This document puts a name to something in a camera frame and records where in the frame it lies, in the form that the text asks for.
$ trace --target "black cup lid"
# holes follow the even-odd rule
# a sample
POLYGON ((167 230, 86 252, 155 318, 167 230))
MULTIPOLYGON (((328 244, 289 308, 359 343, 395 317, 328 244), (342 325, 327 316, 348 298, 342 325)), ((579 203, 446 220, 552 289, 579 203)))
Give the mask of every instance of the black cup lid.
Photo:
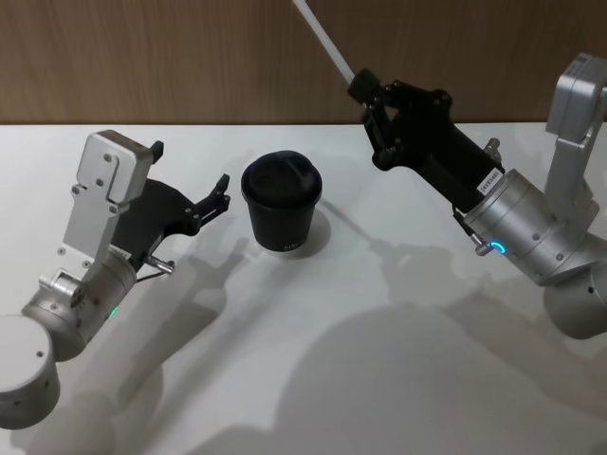
POLYGON ((322 179, 309 159, 292 151, 267 154, 251 163, 242 178, 245 197, 272 209, 315 204, 322 179))

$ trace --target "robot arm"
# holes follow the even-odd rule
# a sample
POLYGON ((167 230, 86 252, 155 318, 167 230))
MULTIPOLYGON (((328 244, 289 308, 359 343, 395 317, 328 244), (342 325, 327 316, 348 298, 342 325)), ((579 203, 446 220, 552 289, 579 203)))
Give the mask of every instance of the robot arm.
POLYGON ((557 135, 545 191, 502 166, 492 139, 482 150, 455 127, 451 97, 402 82, 381 85, 367 69, 348 93, 383 171, 412 168, 453 205, 479 255, 498 249, 546 286, 548 314, 567 335, 607 332, 607 243, 589 234, 598 205, 584 180, 607 107, 607 61, 580 54, 559 79, 546 130, 557 135), (387 107, 396 109, 393 118, 387 107))
POLYGON ((55 362, 83 351, 141 281, 144 264, 158 270, 154 276, 173 272, 173 263, 153 256, 164 238, 194 236, 228 209, 227 175, 197 204, 148 179, 162 154, 161 142, 147 148, 114 131, 87 139, 55 264, 23 316, 0 317, 0 428, 43 420, 59 399, 55 362))

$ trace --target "label on robot arm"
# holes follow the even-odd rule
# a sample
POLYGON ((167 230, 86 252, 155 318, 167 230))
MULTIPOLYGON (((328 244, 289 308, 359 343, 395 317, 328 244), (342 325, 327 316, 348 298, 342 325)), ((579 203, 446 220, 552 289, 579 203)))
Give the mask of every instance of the label on robot arm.
POLYGON ((476 187, 476 190, 478 190, 484 196, 487 196, 489 192, 493 190, 493 187, 498 184, 498 182, 502 179, 503 176, 504 175, 499 169, 493 168, 493 170, 487 175, 487 177, 483 179, 480 185, 476 187))

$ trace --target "metal rod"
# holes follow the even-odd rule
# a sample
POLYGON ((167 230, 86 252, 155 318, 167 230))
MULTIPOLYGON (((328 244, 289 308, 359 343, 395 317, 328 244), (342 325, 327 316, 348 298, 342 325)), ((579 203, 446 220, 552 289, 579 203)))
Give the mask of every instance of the metal rod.
POLYGON ((312 31, 314 31, 321 42, 322 47, 324 47, 324 50, 326 50, 327 54, 329 54, 329 57, 331 57, 331 60, 338 68, 345 81, 348 83, 348 85, 350 85, 354 79, 354 72, 348 63, 343 59, 341 53, 333 44, 331 38, 329 38, 329 35, 326 34, 326 31, 324 31, 324 28, 322 28, 321 23, 312 12, 312 9, 310 9, 307 3, 305 3, 305 0, 293 0, 293 3, 302 14, 305 21, 310 25, 312 31))

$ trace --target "cylindrical motor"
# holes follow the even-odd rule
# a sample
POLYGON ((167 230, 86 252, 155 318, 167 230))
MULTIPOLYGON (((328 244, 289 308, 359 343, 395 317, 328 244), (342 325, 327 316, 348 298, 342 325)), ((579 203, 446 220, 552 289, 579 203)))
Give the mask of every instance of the cylindrical motor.
POLYGON ((607 266, 586 268, 555 287, 546 288, 543 304, 554 324, 568 337, 586 339, 607 332, 607 266))
POLYGON ((137 282, 134 268, 119 253, 110 250, 90 282, 83 285, 79 297, 66 304, 41 288, 23 309, 50 333, 55 360, 75 357, 100 330, 126 294, 137 282))
POLYGON ((0 428, 42 421, 59 400, 59 378, 46 329, 24 316, 0 318, 0 428))
POLYGON ((571 269, 568 260, 580 245, 579 236, 552 213, 543 193, 515 170, 464 222, 486 242, 503 246, 505 256, 540 285, 571 269))

